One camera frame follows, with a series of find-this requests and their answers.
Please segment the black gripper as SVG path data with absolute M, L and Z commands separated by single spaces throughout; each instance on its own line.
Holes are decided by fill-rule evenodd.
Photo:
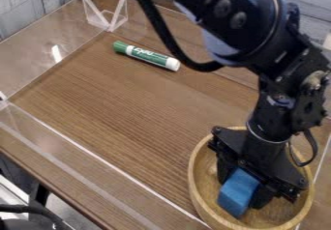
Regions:
M 308 181 L 285 153 L 285 145 L 256 138 L 247 129 L 212 129 L 208 148 L 217 156 L 217 179 L 224 184 L 237 169 L 259 182 L 249 207 L 263 209 L 275 197 L 295 203 Z

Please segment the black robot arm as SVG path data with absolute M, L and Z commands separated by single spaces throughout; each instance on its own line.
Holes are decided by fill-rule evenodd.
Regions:
M 181 49 L 153 0 L 137 0 L 173 56 L 193 70 L 245 67 L 259 77 L 259 100 L 243 130 L 214 127 L 217 203 L 233 215 L 273 198 L 296 201 L 310 186 L 291 139 L 310 134 L 327 115 L 331 65 L 300 31 L 299 7 L 284 0 L 173 0 L 202 28 L 210 61 Z

